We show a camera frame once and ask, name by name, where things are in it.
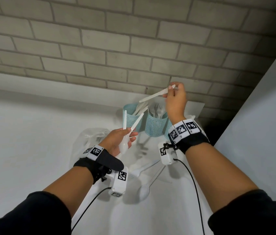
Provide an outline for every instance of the white camera device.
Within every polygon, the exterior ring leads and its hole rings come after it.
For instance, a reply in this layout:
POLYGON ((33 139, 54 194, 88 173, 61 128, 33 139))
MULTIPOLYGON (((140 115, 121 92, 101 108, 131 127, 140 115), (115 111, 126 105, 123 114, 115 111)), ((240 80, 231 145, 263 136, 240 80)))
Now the white camera device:
POLYGON ((161 162, 163 165, 170 165, 175 163, 174 158, 177 158, 176 151, 173 148, 166 149, 164 144, 170 143, 170 141, 163 141, 158 144, 159 154, 161 155, 161 162))
POLYGON ((111 179, 109 190, 110 196, 121 197, 126 192, 126 186, 128 181, 128 167, 124 167, 122 171, 114 171, 110 174, 106 174, 105 177, 111 179))

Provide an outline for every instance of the utensil holder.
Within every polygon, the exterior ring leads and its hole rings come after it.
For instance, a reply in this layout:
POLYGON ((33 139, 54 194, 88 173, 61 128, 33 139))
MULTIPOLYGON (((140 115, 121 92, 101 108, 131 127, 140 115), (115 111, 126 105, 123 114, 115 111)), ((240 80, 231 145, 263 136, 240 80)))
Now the utensil holder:
POLYGON ((168 138, 168 131, 170 130, 170 128, 173 126, 172 122, 170 120, 167 121, 167 125, 166 125, 166 128, 165 128, 165 133, 164 133, 164 136, 167 140, 169 140, 168 138))
POLYGON ((167 121, 167 113, 162 119, 154 118, 148 111, 147 122, 145 124, 145 132, 151 137, 159 137, 163 134, 163 129, 167 121))
MULTIPOLYGON (((132 115, 137 107, 138 103, 135 104, 127 104, 123 107, 123 122, 124 122, 124 111, 127 110, 127 123, 126 123, 126 127, 130 128, 135 122, 136 120, 139 118, 139 115, 132 115)), ((134 132, 141 132, 144 129, 141 127, 141 123, 143 121, 143 118, 140 120, 139 124, 136 126, 136 130, 134 132)))

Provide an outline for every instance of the forearm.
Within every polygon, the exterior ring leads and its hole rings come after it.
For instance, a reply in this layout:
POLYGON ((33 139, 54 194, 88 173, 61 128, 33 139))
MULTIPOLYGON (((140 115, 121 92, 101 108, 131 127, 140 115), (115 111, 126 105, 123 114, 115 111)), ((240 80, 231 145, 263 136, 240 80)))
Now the forearm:
POLYGON ((213 212, 258 187, 208 143, 190 147, 187 161, 213 212))
POLYGON ((89 169, 75 166, 43 191, 56 195, 66 205, 73 217, 92 184, 93 176, 89 169))

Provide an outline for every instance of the black cable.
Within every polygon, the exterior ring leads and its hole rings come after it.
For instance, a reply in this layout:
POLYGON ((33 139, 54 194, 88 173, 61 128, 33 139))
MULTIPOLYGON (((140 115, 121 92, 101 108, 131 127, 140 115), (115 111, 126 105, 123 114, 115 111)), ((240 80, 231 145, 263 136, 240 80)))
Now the black cable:
POLYGON ((91 203, 88 205, 88 207, 87 207, 87 208, 85 209, 85 211, 82 213, 82 215, 80 216, 80 218, 78 219, 78 221, 75 223, 75 225, 73 226, 73 228, 71 229, 71 231, 74 230, 74 228, 76 227, 77 223, 80 221, 81 217, 82 217, 83 214, 87 211, 87 209, 90 207, 90 205, 92 204, 92 202, 93 202, 103 191, 105 191, 105 190, 107 190, 107 189, 111 189, 111 188, 112 188, 112 187, 107 187, 107 188, 101 190, 101 191, 96 195, 96 197, 91 201, 91 203))
POLYGON ((181 163, 187 168, 187 170, 188 170, 188 172, 189 172, 189 174, 190 174, 190 176, 191 176, 191 178, 192 178, 192 181, 193 181, 193 183, 194 183, 194 185, 195 185, 195 189, 196 189, 196 193, 197 193, 197 198, 198 198, 198 204, 199 204, 199 210, 200 210, 202 231, 203 231, 203 235, 205 235, 205 233, 204 233, 204 227, 203 227, 203 219, 202 219, 201 206, 200 206, 200 201, 199 201, 199 194, 198 194, 198 190, 197 190, 197 187, 196 187, 195 180, 194 180, 194 178, 193 178, 193 176, 192 176, 190 170, 188 169, 188 167, 187 167, 182 161, 180 161, 179 159, 176 159, 176 158, 174 158, 174 161, 179 161, 179 162, 181 162, 181 163))

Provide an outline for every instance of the person's left hand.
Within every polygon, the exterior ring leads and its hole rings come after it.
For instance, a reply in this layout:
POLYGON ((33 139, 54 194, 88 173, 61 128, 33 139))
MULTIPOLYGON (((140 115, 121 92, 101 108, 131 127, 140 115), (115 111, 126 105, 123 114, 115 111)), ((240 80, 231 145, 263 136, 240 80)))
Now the person's left hand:
MULTIPOLYGON (((103 141, 99 143, 99 146, 104 147, 109 152, 109 154, 116 157, 118 154, 120 154, 119 147, 118 147, 119 144, 123 140, 123 137, 126 134, 129 134, 129 132, 130 132, 130 128, 127 128, 127 129, 119 128, 119 129, 112 130, 105 137, 105 139, 103 139, 103 141)), ((132 138, 129 139, 128 148, 130 148, 131 143, 136 140, 135 136, 137 135, 138 135, 138 132, 132 132, 129 135, 129 137, 132 137, 132 138)))

